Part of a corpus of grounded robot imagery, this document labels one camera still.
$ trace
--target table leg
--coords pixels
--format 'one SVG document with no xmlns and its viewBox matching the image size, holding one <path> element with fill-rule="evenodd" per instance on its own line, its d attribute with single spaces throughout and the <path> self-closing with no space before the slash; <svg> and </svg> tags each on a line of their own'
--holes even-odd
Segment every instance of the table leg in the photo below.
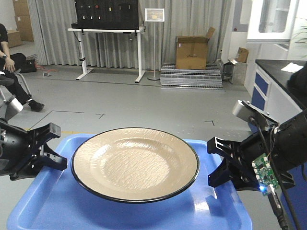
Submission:
<svg viewBox="0 0 307 230">
<path fill-rule="evenodd" d="M 87 69 L 86 68 L 86 59 L 85 59 L 85 51 L 83 46 L 83 38 L 82 38 L 82 32 L 78 32 L 78 40 L 80 42 L 80 50 L 81 50 L 81 57 L 82 57 L 82 71 L 83 74 L 81 74 L 79 77 L 76 78 L 76 80 L 80 80 L 83 78 L 86 74 L 91 72 L 93 69 Z"/>
<path fill-rule="evenodd" d="M 135 83 L 139 83 L 142 79 L 145 71 L 142 69 L 142 41 L 141 41 L 141 33 L 137 34 L 138 36 L 138 61 L 139 61 L 139 76 L 135 80 Z"/>
</svg>

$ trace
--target blue led light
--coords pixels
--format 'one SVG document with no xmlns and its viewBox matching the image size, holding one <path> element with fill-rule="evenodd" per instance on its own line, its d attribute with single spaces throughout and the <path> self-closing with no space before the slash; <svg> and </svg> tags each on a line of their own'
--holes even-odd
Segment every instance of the blue led light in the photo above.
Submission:
<svg viewBox="0 0 307 230">
<path fill-rule="evenodd" d="M 261 185 L 259 186 L 259 189 L 260 189 L 260 191 L 264 192 L 264 191 L 267 190 L 267 187 L 261 184 Z"/>
</svg>

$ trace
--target gray curtain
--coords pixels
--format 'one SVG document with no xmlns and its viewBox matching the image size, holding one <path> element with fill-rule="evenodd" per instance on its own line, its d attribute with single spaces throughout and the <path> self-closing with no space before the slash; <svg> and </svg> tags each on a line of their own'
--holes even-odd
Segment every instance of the gray curtain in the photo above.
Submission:
<svg viewBox="0 0 307 230">
<path fill-rule="evenodd" d="M 227 0 L 139 0 L 145 8 L 165 8 L 165 22 L 145 22 L 142 34 L 143 69 L 156 69 L 176 60 L 176 36 L 206 35 L 210 26 L 215 33 L 209 41 L 208 62 L 214 62 Z M 38 62 L 41 65 L 80 65 L 76 35 L 67 31 L 77 22 L 74 0 L 28 0 Z M 131 34 L 85 33 L 87 64 L 98 67 L 138 68 L 137 40 Z"/>
</svg>

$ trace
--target stacked metal grates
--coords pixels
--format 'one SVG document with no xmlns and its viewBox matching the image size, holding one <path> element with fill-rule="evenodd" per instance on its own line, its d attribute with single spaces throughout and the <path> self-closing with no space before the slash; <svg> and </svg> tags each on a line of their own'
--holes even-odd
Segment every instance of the stacked metal grates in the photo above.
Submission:
<svg viewBox="0 0 307 230">
<path fill-rule="evenodd" d="M 217 91 L 225 92 L 217 65 L 206 69 L 176 69 L 174 63 L 164 63 L 161 68 L 162 90 Z"/>
</svg>

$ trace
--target blue plastic tray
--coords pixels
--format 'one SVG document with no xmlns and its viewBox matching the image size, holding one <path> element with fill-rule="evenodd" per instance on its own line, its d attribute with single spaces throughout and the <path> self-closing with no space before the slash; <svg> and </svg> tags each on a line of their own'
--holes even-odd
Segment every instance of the blue plastic tray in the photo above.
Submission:
<svg viewBox="0 0 307 230">
<path fill-rule="evenodd" d="M 56 152 L 71 159 L 93 135 L 64 139 Z M 44 167 L 12 211 L 8 230 L 251 230 L 251 219 L 232 183 L 215 189 L 207 176 L 221 162 L 208 154 L 206 142 L 185 140 L 197 152 L 200 173 L 183 193 L 149 204 L 124 204 L 97 197 L 71 173 Z"/>
</svg>

